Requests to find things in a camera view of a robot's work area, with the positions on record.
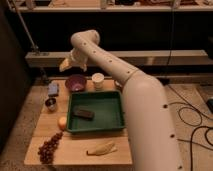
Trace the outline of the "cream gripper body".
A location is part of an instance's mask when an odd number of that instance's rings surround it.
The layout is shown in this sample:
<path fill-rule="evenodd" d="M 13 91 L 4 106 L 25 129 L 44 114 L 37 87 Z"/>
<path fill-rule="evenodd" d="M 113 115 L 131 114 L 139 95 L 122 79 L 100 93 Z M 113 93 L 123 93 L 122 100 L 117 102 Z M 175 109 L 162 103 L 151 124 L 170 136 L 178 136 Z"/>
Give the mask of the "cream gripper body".
<path fill-rule="evenodd" d="M 72 49 L 69 55 L 59 65 L 59 71 L 63 72 L 72 68 L 73 66 L 80 67 L 84 72 L 87 71 L 88 57 L 77 49 Z"/>

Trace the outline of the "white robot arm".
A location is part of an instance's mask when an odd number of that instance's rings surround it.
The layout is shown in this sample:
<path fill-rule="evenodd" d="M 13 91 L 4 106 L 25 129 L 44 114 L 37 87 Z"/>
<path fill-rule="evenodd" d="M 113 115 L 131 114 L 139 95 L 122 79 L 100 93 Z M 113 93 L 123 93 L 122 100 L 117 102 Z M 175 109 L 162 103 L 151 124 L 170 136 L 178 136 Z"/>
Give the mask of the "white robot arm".
<path fill-rule="evenodd" d="M 166 92 L 155 77 L 99 47 L 95 30 L 70 38 L 72 50 L 62 71 L 92 60 L 123 86 L 122 102 L 135 171 L 184 171 Z"/>

